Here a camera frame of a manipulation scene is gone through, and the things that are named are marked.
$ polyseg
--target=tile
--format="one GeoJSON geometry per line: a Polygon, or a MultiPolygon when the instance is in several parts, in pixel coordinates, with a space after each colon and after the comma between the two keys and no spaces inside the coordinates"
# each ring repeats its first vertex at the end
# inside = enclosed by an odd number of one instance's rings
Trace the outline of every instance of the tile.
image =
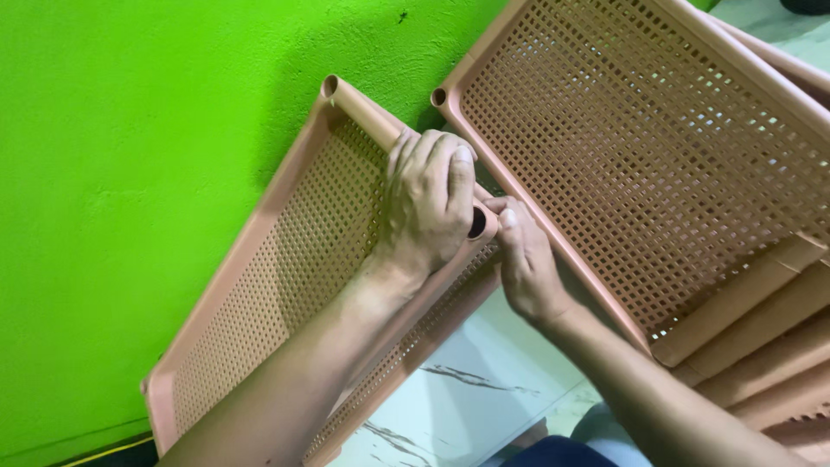
{"type": "Polygon", "coordinates": [[[724,0],[710,14],[830,71],[830,15],[797,15],[782,7],[779,0],[724,0]]]}
{"type": "Polygon", "coordinates": [[[479,465],[584,376],[501,289],[346,441],[334,467],[479,465]]]}
{"type": "Polygon", "coordinates": [[[548,434],[570,436],[588,409],[602,400],[591,382],[583,380],[544,413],[548,434]]]}

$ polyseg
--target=round hole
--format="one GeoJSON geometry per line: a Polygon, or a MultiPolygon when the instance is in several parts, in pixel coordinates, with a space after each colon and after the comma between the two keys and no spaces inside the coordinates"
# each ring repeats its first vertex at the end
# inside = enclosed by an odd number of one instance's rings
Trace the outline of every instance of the round hole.
{"type": "Polygon", "coordinates": [[[484,211],[481,210],[478,206],[472,207],[472,226],[470,226],[470,232],[467,233],[467,238],[470,240],[474,240],[479,238],[481,234],[484,233],[484,227],[487,226],[487,216],[484,215],[484,211]]]}
{"type": "Polygon", "coordinates": [[[323,80],[323,88],[321,91],[323,92],[323,97],[326,99],[330,98],[335,91],[337,91],[337,82],[339,81],[337,75],[328,75],[323,80]]]}
{"type": "Polygon", "coordinates": [[[447,92],[444,91],[444,88],[437,87],[435,88],[435,91],[432,92],[432,96],[430,96],[429,100],[432,101],[432,104],[435,107],[440,107],[447,100],[447,92]]]}

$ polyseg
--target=green wall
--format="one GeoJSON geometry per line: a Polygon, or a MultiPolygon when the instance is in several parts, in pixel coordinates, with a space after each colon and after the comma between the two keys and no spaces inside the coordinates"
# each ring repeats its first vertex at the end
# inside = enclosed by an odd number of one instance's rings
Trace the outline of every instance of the green wall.
{"type": "Polygon", "coordinates": [[[0,465],[148,430],[139,381],[320,81],[440,123],[504,2],[0,2],[0,465]]]}

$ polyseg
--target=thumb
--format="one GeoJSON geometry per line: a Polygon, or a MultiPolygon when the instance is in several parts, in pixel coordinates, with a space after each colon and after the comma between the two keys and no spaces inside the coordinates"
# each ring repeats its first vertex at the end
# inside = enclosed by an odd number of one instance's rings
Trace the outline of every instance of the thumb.
{"type": "Polygon", "coordinates": [[[496,240],[505,251],[505,265],[512,268],[529,268],[525,257],[525,236],[513,209],[504,208],[499,214],[499,231],[496,240]]]}
{"type": "Polygon", "coordinates": [[[472,153],[458,146],[450,159],[447,174],[447,212],[467,219],[472,215],[472,192],[476,186],[476,170],[472,153]]]}

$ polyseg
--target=hand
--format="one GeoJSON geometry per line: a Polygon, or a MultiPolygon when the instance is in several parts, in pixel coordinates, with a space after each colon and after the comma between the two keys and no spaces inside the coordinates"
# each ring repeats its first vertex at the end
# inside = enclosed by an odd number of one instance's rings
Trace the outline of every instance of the hand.
{"type": "Polygon", "coordinates": [[[504,252],[501,281],[507,302],[532,324],[552,321],[575,308],[556,272],[547,235],[536,225],[525,203],[512,196],[482,201],[499,214],[496,240],[504,252]]]}
{"type": "Polygon", "coordinates": [[[405,129],[389,152],[371,261],[421,283],[452,259],[472,225],[473,153],[458,136],[405,129]]]}

